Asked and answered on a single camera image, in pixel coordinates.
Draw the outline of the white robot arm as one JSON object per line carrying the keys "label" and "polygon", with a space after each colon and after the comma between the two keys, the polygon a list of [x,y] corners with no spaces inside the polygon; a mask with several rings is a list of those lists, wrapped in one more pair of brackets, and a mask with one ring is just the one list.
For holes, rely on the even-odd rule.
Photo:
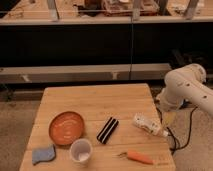
{"label": "white robot arm", "polygon": [[206,77],[204,67],[196,63],[171,70],[165,75],[165,87],[157,95],[164,127],[174,121],[175,112],[185,100],[213,118],[213,89],[204,85]]}

